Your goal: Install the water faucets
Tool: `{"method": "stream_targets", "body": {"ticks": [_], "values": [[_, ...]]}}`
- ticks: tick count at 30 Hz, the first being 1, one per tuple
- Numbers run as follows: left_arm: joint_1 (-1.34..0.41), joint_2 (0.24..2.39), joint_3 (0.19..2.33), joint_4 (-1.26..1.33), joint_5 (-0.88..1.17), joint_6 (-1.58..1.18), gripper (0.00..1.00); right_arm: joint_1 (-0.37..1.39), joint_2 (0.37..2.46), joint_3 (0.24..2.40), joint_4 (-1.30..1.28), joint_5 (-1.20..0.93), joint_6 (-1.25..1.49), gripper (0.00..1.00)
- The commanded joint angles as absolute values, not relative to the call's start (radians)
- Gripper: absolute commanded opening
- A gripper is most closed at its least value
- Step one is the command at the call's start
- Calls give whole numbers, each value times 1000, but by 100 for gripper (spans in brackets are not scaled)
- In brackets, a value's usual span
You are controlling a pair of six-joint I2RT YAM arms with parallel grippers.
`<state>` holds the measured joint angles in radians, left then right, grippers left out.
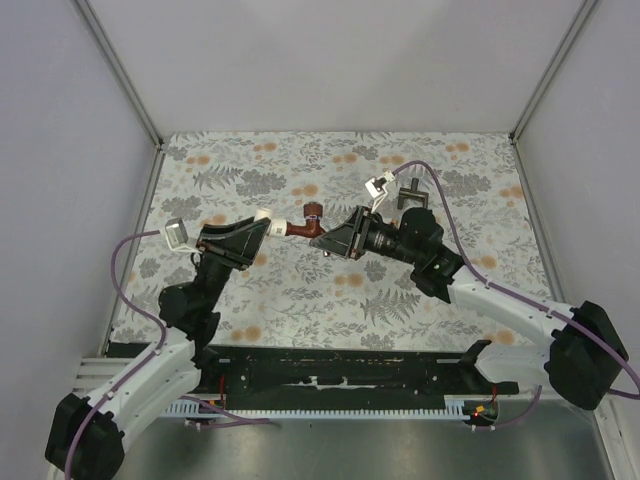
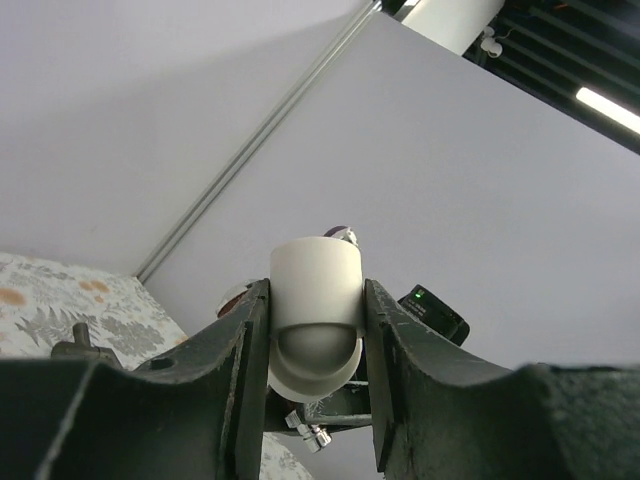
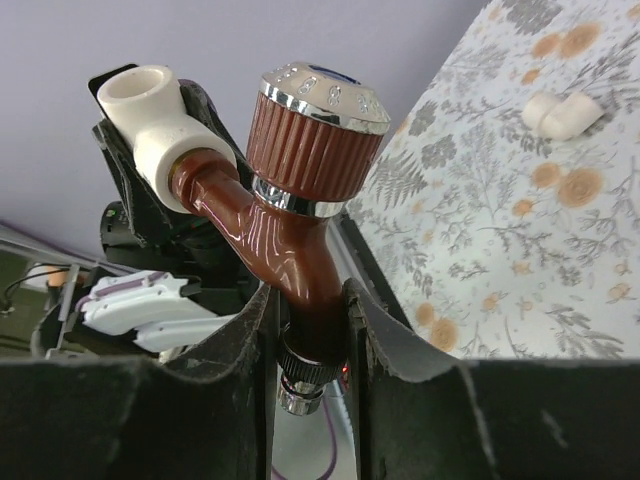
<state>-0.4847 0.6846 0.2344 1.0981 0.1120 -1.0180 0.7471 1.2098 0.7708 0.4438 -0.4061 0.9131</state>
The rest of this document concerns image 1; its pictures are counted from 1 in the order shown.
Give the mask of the white pipe elbow fitting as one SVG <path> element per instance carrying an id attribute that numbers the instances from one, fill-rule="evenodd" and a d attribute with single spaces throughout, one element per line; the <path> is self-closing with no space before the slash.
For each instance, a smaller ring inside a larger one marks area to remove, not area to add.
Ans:
<path id="1" fill-rule="evenodd" d="M 271 209 L 259 208 L 256 210 L 254 220 L 268 219 L 270 221 L 267 235 L 270 237 L 285 237 L 287 235 L 288 222 L 277 217 Z"/>

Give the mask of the brown faucet with chrome cap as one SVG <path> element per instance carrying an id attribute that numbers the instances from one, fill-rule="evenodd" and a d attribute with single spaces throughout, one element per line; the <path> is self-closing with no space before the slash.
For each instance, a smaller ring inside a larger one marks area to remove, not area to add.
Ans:
<path id="1" fill-rule="evenodd" d="M 321 225 L 323 218 L 323 206 L 317 202 L 309 202 L 303 205 L 303 225 L 294 225 L 286 222 L 286 236 L 298 236 L 306 239 L 314 239 L 324 234 L 326 230 Z"/>

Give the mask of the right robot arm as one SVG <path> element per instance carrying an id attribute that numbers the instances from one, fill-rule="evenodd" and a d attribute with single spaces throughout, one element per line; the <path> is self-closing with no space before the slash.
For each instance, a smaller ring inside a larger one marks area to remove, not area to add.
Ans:
<path id="1" fill-rule="evenodd" d="M 469 393 L 481 393 L 492 383 L 517 382 L 551 388 L 571 404 L 593 410 L 620 373 L 631 370 L 602 307 L 546 301 L 494 282 L 446 247 L 443 235 L 427 208 L 411 208 L 392 225 L 359 206 L 310 245 L 344 259 L 374 253 L 408 264 L 411 281 L 424 295 L 474 310 L 528 339 L 523 346 L 476 342 L 467 352 L 469 362 L 457 371 L 460 386 Z"/>

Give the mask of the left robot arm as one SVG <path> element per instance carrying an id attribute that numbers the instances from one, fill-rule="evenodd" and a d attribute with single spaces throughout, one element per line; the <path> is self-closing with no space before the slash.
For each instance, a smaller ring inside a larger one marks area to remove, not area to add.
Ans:
<path id="1" fill-rule="evenodd" d="M 179 218 L 159 230 L 170 251 L 191 255 L 195 277 L 161 291 L 159 315 L 142 314 L 158 327 L 157 340 L 101 386 L 57 405 L 45 457 L 65 478 L 113 478 L 171 403 L 194 389 L 216 388 L 220 368 L 208 350 L 220 321 L 215 306 L 232 272 L 254 263 L 270 229 L 268 211 L 260 210 L 230 225 L 205 226 L 195 239 Z"/>

